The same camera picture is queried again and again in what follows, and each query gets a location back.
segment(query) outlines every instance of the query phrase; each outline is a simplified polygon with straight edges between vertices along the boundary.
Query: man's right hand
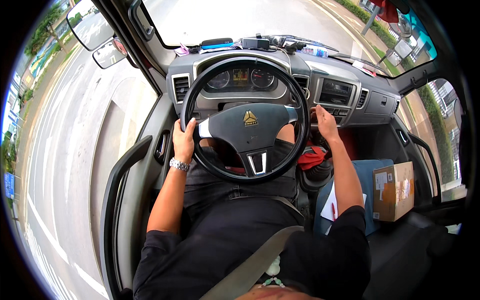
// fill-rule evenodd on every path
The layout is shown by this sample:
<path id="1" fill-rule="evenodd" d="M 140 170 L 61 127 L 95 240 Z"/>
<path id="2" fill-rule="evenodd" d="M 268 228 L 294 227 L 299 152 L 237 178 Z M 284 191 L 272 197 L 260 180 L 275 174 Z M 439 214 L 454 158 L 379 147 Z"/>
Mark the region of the man's right hand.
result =
<path id="1" fill-rule="evenodd" d="M 312 112 L 311 119 L 317 119 L 318 131 L 328 143 L 340 140 L 334 116 L 320 105 L 311 108 L 310 111 Z"/>

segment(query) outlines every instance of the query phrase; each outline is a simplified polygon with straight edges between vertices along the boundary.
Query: metal watch band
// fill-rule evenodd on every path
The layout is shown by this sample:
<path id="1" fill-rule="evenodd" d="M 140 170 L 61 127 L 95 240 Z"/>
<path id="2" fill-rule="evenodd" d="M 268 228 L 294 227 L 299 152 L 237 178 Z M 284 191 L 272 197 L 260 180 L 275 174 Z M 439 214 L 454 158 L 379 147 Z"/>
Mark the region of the metal watch band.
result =
<path id="1" fill-rule="evenodd" d="M 186 163 L 176 160 L 174 157 L 172 157 L 172 159 L 170 160 L 170 166 L 185 172 L 188 172 L 188 169 L 190 167 Z"/>

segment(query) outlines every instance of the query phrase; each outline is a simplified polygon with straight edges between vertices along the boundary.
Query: seat belt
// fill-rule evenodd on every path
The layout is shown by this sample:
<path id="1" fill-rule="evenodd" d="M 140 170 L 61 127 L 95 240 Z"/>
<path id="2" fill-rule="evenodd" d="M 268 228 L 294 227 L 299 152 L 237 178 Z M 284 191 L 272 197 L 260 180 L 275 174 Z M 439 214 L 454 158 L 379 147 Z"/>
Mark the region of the seat belt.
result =
<path id="1" fill-rule="evenodd" d="M 293 208 L 302 217 L 303 215 L 284 197 L 267 196 L 267 197 L 235 197 L 241 198 L 271 198 L 283 202 Z M 213 288 L 211 288 L 201 300 L 229 300 L 240 297 L 248 292 L 257 280 L 265 273 L 272 262 L 283 251 L 285 243 L 292 233 L 295 231 L 303 231 L 303 226 L 290 226 L 283 228 L 273 236 L 271 236 L 255 253 L 253 253 L 246 261 L 239 265 L 235 270 L 223 278 Z"/>

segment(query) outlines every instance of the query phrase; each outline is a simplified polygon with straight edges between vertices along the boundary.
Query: dashboard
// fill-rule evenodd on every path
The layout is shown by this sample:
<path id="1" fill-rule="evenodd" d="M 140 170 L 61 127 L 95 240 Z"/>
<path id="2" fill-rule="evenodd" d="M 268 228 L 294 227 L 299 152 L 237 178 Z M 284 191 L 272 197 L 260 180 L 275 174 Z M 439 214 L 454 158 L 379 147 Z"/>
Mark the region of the dashboard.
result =
<path id="1" fill-rule="evenodd" d="M 244 49 L 177 57 L 167 75 L 167 91 L 176 113 L 180 115 L 185 94 L 199 74 L 218 61 L 240 56 L 266 59 L 286 70 L 304 88 L 308 106 L 321 104 L 334 115 L 338 127 L 387 124 L 400 103 L 400 95 L 387 79 L 371 77 L 348 62 L 304 53 Z M 222 109 L 251 102 L 295 105 L 287 87 L 268 72 L 232 69 L 204 86 L 193 116 L 201 121 Z"/>

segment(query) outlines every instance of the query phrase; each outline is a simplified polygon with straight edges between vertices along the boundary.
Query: gauge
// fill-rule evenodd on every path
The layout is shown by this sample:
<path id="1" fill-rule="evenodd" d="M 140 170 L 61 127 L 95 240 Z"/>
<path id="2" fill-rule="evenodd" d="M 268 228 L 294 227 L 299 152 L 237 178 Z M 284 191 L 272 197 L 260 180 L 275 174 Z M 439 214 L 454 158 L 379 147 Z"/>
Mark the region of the gauge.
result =
<path id="1" fill-rule="evenodd" d="M 218 89 L 225 87 L 229 81 L 230 73 L 228 71 L 225 71 L 212 78 L 212 80 L 210 80 L 207 84 L 211 88 Z"/>
<path id="2" fill-rule="evenodd" d="M 253 85 L 259 88 L 269 87 L 273 83 L 275 77 L 269 72 L 262 71 L 260 69 L 253 69 L 250 79 Z"/>

